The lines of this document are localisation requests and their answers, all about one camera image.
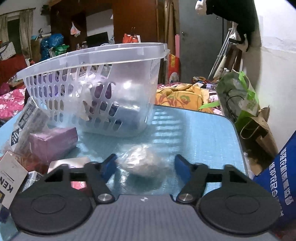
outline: curtain rod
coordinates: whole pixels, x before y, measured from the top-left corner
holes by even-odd
[[[10,13],[14,13],[14,12],[20,12],[20,11],[25,11],[25,10],[34,10],[34,9],[36,9],[36,8],[34,7],[34,8],[21,9],[21,10],[17,10],[17,11],[12,11],[12,12],[7,12],[7,13],[0,14],[0,16],[10,14]]]

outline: green basket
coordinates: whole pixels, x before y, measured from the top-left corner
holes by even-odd
[[[58,55],[61,55],[61,54],[64,54],[67,52],[67,48],[69,48],[70,46],[69,45],[61,45],[61,46],[58,46],[58,47],[55,47],[54,48],[54,53],[55,53],[55,56],[58,56]]]

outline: silver screw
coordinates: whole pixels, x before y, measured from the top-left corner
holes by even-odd
[[[103,202],[110,201],[112,199],[112,195],[108,193],[103,193],[98,196],[98,199]]]
[[[188,202],[188,201],[193,200],[193,196],[189,193],[183,193],[178,198],[184,202]]]

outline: pink floral bedsheet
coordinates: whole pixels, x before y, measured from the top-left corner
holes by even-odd
[[[26,89],[15,89],[0,96],[0,119],[8,121],[22,111]]]

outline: black round disc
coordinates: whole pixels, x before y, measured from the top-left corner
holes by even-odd
[[[199,212],[210,226],[237,235],[267,231],[279,211],[277,200],[261,188],[218,188],[202,197],[199,204]]]
[[[83,192],[59,182],[48,182],[17,195],[10,210],[18,228],[47,235],[79,226],[90,216],[92,206]]]

